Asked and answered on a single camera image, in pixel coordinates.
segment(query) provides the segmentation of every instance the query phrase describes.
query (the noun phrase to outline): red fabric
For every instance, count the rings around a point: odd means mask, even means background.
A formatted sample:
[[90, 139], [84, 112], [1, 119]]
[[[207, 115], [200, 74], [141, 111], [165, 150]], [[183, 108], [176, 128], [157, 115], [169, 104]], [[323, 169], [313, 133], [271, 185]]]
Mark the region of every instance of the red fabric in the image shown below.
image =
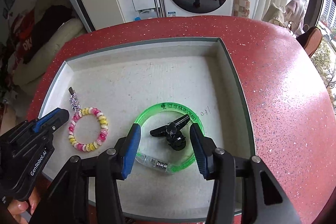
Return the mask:
[[20, 33], [18, 34], [20, 41], [24, 41], [30, 36], [34, 24], [35, 24], [35, 16], [33, 9], [28, 14], [25, 15], [25, 17], [21, 22], [21, 25], [19, 27]]
[[34, 9], [25, 15], [20, 26], [16, 31], [16, 36], [19, 38], [19, 44], [15, 52], [15, 64], [13, 70], [16, 69], [21, 59], [32, 48], [31, 33], [35, 25]]

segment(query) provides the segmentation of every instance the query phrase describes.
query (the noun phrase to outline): white tray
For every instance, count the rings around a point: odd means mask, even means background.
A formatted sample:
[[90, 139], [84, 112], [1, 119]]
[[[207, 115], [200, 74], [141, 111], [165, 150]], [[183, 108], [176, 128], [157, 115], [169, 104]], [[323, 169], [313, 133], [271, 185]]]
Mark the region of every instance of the white tray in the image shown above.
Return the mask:
[[[155, 39], [105, 48], [63, 63], [39, 117], [56, 107], [69, 110], [72, 86], [82, 107], [97, 107], [109, 120], [105, 143], [93, 152], [79, 152], [68, 141], [68, 122], [54, 134], [55, 151], [43, 173], [53, 179], [72, 156], [97, 156], [127, 135], [137, 116], [161, 102], [189, 107], [201, 119], [205, 135], [232, 155], [255, 154], [252, 126], [243, 91], [230, 56], [218, 38]], [[82, 143], [97, 137], [99, 126], [89, 116], [77, 125]], [[241, 211], [238, 181], [236, 212]], [[169, 175], [134, 162], [132, 173], [118, 181], [123, 212], [143, 220], [170, 222], [206, 218], [213, 181], [206, 181], [196, 162]], [[90, 178], [89, 200], [95, 202], [95, 180]]]

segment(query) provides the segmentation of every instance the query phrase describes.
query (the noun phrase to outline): green plastic ring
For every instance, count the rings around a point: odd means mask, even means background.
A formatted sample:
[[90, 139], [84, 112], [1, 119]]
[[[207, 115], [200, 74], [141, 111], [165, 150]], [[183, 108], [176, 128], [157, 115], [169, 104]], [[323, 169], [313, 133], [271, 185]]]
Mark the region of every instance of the green plastic ring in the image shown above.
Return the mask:
[[[144, 112], [142, 112], [139, 117], [137, 117], [137, 119], [135, 120], [134, 123], [139, 124], [140, 126], [143, 126], [143, 124], [152, 116], [163, 112], [163, 111], [175, 111], [175, 112], [179, 112], [181, 114], [188, 114], [190, 117], [190, 120], [193, 123], [198, 123], [203, 135], [204, 135], [204, 130], [203, 130], [203, 125], [199, 119], [199, 117], [188, 107], [178, 104], [178, 103], [171, 103], [171, 102], [167, 102], [167, 103], [160, 103], [160, 104], [156, 104], [153, 105], [149, 108], [147, 108]], [[145, 159], [147, 158], [147, 155], [143, 155], [139, 150], [137, 151], [136, 154], [136, 160], [144, 165], [150, 166], [150, 164], [145, 164], [144, 162]], [[195, 161], [195, 155], [194, 153], [185, 161], [183, 162], [181, 165], [175, 165], [175, 164], [171, 164], [168, 163], [167, 166], [164, 168], [164, 171], [167, 173], [176, 173], [178, 171], [181, 171], [185, 168], [187, 168], [188, 166], [190, 166], [194, 161]]]

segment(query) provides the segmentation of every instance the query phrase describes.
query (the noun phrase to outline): pink bead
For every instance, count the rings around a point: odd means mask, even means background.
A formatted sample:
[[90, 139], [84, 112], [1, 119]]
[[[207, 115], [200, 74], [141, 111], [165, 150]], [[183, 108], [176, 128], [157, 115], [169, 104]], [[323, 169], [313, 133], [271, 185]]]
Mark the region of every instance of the pink bead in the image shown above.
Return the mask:
[[108, 135], [107, 130], [105, 128], [102, 128], [100, 130], [100, 133], [102, 133], [105, 137]]
[[98, 139], [101, 139], [104, 142], [106, 140], [106, 137], [102, 133], [100, 133]]

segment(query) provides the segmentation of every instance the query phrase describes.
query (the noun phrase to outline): speckled red table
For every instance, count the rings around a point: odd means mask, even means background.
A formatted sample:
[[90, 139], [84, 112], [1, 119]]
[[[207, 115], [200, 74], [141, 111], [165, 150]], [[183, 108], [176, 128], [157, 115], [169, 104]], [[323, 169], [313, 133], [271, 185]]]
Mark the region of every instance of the speckled red table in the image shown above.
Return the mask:
[[336, 122], [320, 76], [284, 28], [243, 18], [197, 16], [142, 20], [82, 35], [66, 43], [49, 66], [28, 119], [38, 116], [64, 60], [121, 43], [166, 37], [222, 38], [243, 86], [257, 154], [303, 224], [312, 223], [336, 185]]

